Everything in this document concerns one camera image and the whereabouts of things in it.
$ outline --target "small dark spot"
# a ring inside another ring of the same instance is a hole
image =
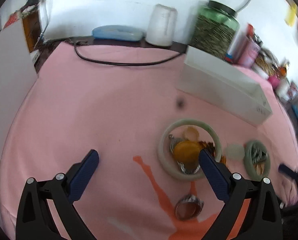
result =
[[[177,98],[177,108],[183,109],[185,107],[185,100],[184,98],[178,97]]]

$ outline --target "open white box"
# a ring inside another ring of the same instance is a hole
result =
[[[253,126],[260,125],[272,114],[257,82],[227,62],[190,46],[177,88]]]

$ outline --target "silver screw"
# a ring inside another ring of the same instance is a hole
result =
[[[239,173],[234,173],[232,176],[234,179],[241,179],[241,175]]]
[[[28,178],[27,181],[26,181],[28,184],[31,184],[34,182],[34,179],[33,178]]]
[[[270,179],[268,179],[268,178],[263,178],[263,181],[264,181],[266,184],[269,184],[269,183],[270,183]]]
[[[56,178],[57,180],[62,180],[62,179],[64,178],[64,174],[63,174],[63,173],[58,173],[58,174],[55,176],[55,178]]]

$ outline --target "green jar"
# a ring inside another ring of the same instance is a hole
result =
[[[230,7],[215,1],[201,6],[189,45],[224,59],[239,29],[235,14]]]

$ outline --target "pink tablecloth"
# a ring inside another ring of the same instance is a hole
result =
[[[79,48],[87,57],[120,62],[150,62],[175,52],[118,46]],[[157,144],[162,132],[180,118],[207,122],[223,148],[259,139],[271,157],[270,179],[286,202],[296,198],[281,162],[298,169],[298,146],[291,122],[270,84],[260,82],[273,115],[258,129],[193,96],[176,90],[184,56],[153,67],[116,67],[79,59],[73,47],[60,44],[48,58],[10,129],[0,162],[0,208],[4,228],[15,239],[15,221],[23,186],[29,177],[52,179],[66,172],[93,148],[100,164],[81,200],[74,203],[97,239],[201,239],[223,203],[206,179],[173,179],[161,168]],[[177,97],[185,107],[176,107]],[[229,169],[248,178],[242,163]],[[189,191],[205,202],[198,219],[181,222],[173,208]],[[67,237],[59,218],[60,232]]]

